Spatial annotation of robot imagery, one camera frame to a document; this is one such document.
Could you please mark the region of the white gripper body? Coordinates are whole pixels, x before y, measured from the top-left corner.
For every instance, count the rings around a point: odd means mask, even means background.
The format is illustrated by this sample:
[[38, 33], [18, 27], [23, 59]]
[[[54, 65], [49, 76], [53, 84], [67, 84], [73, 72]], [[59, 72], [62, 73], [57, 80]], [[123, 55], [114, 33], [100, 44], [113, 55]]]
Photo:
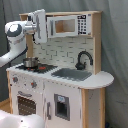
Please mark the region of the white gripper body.
[[28, 14], [28, 24], [33, 27], [36, 43], [47, 42], [46, 15], [45, 10], [36, 10]]

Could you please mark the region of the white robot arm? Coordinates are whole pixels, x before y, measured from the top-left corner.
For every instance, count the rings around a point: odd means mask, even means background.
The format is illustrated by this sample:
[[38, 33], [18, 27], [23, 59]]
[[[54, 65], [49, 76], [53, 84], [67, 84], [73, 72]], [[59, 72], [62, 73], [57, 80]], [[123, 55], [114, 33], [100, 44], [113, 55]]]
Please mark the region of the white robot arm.
[[[10, 51], [0, 57], [0, 67], [13, 61], [27, 51], [25, 36], [33, 35], [36, 43], [47, 42], [45, 10], [30, 12], [25, 21], [12, 21], [5, 25]], [[14, 115], [0, 110], [0, 128], [45, 128], [42, 117], [37, 114]]]

